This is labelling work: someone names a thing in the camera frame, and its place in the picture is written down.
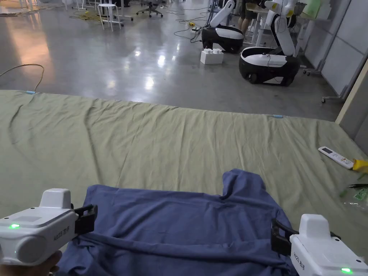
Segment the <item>remote control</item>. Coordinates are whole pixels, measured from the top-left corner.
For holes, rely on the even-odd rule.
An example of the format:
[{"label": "remote control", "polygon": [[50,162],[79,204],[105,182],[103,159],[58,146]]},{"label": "remote control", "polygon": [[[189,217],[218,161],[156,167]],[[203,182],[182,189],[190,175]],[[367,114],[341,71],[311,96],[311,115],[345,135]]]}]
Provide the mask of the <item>remote control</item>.
[{"label": "remote control", "polygon": [[332,149],[329,149],[326,146],[322,146],[318,149],[320,152],[322,152],[324,155],[327,155],[328,157],[330,157],[332,160],[334,160],[336,163],[339,163],[341,166],[347,168],[347,169],[351,169],[354,165],[353,162],[351,162],[350,160],[346,159],[345,157],[341,156],[340,154],[334,152]]}]

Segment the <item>wrinkled fabric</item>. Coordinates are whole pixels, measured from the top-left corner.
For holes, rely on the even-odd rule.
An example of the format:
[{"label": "wrinkled fabric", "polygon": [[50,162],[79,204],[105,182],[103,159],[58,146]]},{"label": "wrinkled fabric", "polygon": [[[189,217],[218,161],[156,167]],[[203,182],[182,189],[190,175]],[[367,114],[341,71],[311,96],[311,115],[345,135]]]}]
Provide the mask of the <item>wrinkled fabric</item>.
[{"label": "wrinkled fabric", "polygon": [[88,188],[95,230],[74,239],[59,262],[77,275],[293,275],[270,247],[271,220],[290,227],[261,177],[223,175],[222,195]]},{"label": "wrinkled fabric", "polygon": [[368,259],[368,216],[339,197],[359,174],[318,151],[368,160],[336,123],[51,93],[0,90],[0,217],[50,188],[69,189],[75,207],[91,185],[221,194],[238,168],[262,177],[294,229],[321,214]]}]

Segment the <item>table leg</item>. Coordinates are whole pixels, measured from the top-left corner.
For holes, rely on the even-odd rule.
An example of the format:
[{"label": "table leg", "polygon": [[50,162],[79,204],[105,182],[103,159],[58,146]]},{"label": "table leg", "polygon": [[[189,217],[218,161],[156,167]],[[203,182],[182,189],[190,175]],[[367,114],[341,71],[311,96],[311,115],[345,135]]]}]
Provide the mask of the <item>table leg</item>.
[{"label": "table leg", "polygon": [[262,26],[261,26],[261,28],[259,30],[259,34],[258,34],[258,37],[257,37],[257,43],[255,44],[256,47],[259,47],[260,46],[261,40],[262,40],[262,36],[263,36],[263,32],[265,30],[267,14],[265,14],[265,15],[262,14],[262,16],[261,16],[262,17]]},{"label": "table leg", "polygon": [[258,30],[259,30],[259,26],[261,25],[261,18],[262,18],[262,15],[260,13],[258,13],[257,21],[255,23],[255,27],[254,27],[254,30],[253,30],[252,44],[254,44],[256,42],[256,37],[257,37]]}]

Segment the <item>polished floor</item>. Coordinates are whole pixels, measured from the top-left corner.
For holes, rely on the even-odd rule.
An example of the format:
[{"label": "polished floor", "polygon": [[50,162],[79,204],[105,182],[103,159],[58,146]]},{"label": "polished floor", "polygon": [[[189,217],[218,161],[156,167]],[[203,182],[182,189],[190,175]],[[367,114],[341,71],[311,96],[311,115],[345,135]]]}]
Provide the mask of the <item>polished floor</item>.
[{"label": "polished floor", "polygon": [[[176,0],[175,15],[135,15],[134,21],[102,29],[97,21],[69,18],[64,7],[18,17],[0,17],[0,71],[25,64],[45,67],[37,92],[160,103],[205,110],[282,114],[335,120],[342,105],[321,103],[334,92],[321,77],[300,71],[290,87],[252,85],[238,70],[238,55],[221,65],[200,62],[202,45],[177,37],[185,29],[176,19],[200,17],[207,0]],[[192,37],[189,31],[178,35]],[[0,78],[0,89],[33,90],[41,68],[18,68]]]}]

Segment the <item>wall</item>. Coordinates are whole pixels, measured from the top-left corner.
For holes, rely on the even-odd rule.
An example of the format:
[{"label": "wall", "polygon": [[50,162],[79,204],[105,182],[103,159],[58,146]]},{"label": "wall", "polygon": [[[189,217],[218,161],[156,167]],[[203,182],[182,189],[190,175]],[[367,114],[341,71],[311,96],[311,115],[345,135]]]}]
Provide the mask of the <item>wall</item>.
[{"label": "wall", "polygon": [[368,155],[368,60],[341,109],[336,123]]},{"label": "wall", "polygon": [[316,22],[305,56],[316,68],[337,32],[328,51],[322,75],[336,94],[341,95],[344,87],[349,87],[351,81],[355,81],[368,51],[368,1],[332,0],[330,3],[332,10],[329,21]]}]

